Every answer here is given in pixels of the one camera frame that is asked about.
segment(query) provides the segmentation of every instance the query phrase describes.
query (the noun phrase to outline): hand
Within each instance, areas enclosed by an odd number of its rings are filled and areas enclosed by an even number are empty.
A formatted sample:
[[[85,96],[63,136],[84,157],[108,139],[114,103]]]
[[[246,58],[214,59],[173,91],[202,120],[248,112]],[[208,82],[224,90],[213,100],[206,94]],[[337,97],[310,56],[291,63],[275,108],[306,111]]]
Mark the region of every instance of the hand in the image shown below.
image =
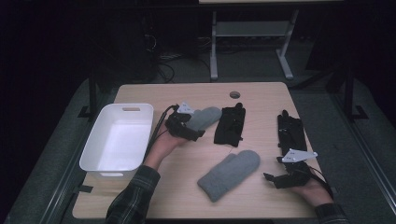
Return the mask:
[[[158,170],[161,162],[167,157],[176,147],[183,145],[189,140],[180,137],[172,136],[166,129],[164,123],[161,125],[157,134],[157,139],[151,147],[151,150],[143,162],[154,170]]]
[[[329,192],[327,192],[327,190],[313,178],[311,178],[304,186],[292,187],[290,190],[302,196],[314,207],[325,203],[334,203]]]

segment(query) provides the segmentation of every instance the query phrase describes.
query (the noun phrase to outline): white basket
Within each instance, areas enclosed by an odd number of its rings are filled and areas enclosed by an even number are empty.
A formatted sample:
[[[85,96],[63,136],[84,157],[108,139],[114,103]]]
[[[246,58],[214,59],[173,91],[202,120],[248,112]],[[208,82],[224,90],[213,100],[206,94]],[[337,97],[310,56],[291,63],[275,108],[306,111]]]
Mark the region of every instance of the white basket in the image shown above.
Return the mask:
[[[146,153],[153,111],[149,104],[105,106],[85,144],[81,169],[99,178],[131,178]]]

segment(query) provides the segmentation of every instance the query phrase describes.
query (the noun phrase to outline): wooden table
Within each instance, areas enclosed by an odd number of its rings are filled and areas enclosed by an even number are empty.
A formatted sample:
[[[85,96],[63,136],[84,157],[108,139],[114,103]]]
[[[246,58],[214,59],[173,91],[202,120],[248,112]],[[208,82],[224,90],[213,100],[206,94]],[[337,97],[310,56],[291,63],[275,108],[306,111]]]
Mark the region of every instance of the wooden table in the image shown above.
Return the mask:
[[[239,99],[230,97],[240,93]],[[294,218],[314,217],[313,209],[287,189],[276,189],[262,173],[283,175],[277,147],[276,116],[283,109],[298,118],[289,91],[283,83],[206,83],[125,85],[120,87],[115,103],[148,103],[154,107],[153,127],[169,106],[187,102],[194,109],[209,106],[223,108],[240,102],[247,110],[243,141],[239,147],[213,143],[217,123],[206,130],[197,142],[177,148],[160,167],[162,176],[152,197],[148,218]],[[312,150],[307,140],[308,150]],[[242,184],[216,203],[210,202],[197,181],[229,153],[252,149],[261,156],[261,165]],[[318,167],[317,160],[308,164]],[[98,180],[86,175],[83,185],[92,192],[78,195],[73,215],[77,218],[101,218],[128,180]]]

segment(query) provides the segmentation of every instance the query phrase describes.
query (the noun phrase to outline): human arm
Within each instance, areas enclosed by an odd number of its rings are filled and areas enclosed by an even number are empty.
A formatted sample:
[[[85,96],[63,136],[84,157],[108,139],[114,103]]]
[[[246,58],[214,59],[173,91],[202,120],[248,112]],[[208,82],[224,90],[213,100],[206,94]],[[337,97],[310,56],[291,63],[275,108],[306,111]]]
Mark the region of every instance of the human arm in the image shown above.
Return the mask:
[[[320,224],[349,223],[344,210],[334,202],[329,192],[317,180],[311,178],[304,186],[292,187],[290,190],[303,197],[315,208]]]
[[[188,140],[174,137],[164,125],[143,164],[134,178],[109,206],[106,223],[143,223],[149,210],[149,202],[160,180],[157,172],[163,159],[176,147]]]

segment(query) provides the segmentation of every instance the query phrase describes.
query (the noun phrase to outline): plaid sleeve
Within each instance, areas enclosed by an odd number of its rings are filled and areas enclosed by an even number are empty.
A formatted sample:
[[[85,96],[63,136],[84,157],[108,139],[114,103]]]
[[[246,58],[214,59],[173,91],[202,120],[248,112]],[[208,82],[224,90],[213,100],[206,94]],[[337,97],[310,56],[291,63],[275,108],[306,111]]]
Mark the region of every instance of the plaid sleeve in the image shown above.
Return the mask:
[[[141,165],[129,185],[108,207],[106,223],[144,223],[160,174]]]
[[[337,203],[325,203],[315,208],[320,224],[349,224],[344,210]]]

